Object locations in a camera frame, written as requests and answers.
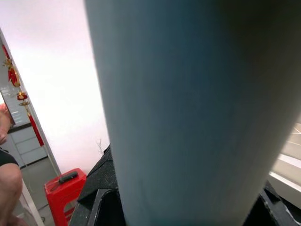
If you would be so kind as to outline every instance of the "gray pipe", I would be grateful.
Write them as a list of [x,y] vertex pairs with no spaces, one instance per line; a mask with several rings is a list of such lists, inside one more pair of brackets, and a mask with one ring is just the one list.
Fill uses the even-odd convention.
[[242,225],[300,111],[300,4],[86,7],[127,225]]

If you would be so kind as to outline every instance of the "chinese knot decoration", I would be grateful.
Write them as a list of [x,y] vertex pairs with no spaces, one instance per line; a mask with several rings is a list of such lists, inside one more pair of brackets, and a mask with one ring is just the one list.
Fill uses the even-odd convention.
[[22,92],[21,88],[20,88],[20,80],[19,80],[19,75],[13,65],[13,62],[11,60],[11,58],[9,57],[9,54],[5,48],[4,45],[2,45],[2,49],[4,51],[5,54],[5,60],[4,60],[4,65],[3,66],[7,66],[8,67],[8,81],[11,81],[11,83],[13,84],[13,86],[15,87],[19,87],[19,93],[17,94],[17,100],[22,101],[21,103],[19,103],[20,106],[24,106],[26,111],[27,111],[27,116],[29,118],[29,121],[32,125],[32,129],[34,131],[34,133],[36,134],[36,137],[39,141],[40,146],[44,145],[44,141],[40,135],[40,132],[37,128],[37,125],[32,117],[32,114],[29,110],[29,101],[26,101],[26,99],[28,98],[27,94],[25,92]]

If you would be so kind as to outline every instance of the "floor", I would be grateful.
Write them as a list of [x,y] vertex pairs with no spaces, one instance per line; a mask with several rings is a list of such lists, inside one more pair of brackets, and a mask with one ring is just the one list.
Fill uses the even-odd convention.
[[[48,158],[29,165],[22,170],[23,180],[32,196],[41,217],[45,218],[45,226],[54,226],[52,215],[44,192],[44,184],[56,177],[55,171]],[[20,203],[16,206],[14,214],[23,213]]]

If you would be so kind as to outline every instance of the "red plastic stool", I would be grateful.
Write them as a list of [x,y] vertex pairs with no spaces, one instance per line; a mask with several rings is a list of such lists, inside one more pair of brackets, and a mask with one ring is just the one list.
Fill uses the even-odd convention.
[[[78,177],[58,185],[61,176],[76,171]],[[44,185],[48,204],[56,226],[68,226],[74,208],[64,212],[64,207],[76,200],[86,181],[86,175],[79,168],[72,169]]]

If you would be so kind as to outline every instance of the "white cabinet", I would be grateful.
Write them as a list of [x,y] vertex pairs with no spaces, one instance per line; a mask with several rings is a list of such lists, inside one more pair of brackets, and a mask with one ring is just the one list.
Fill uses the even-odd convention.
[[8,134],[7,142],[1,147],[9,151],[20,167],[47,156],[31,126]]

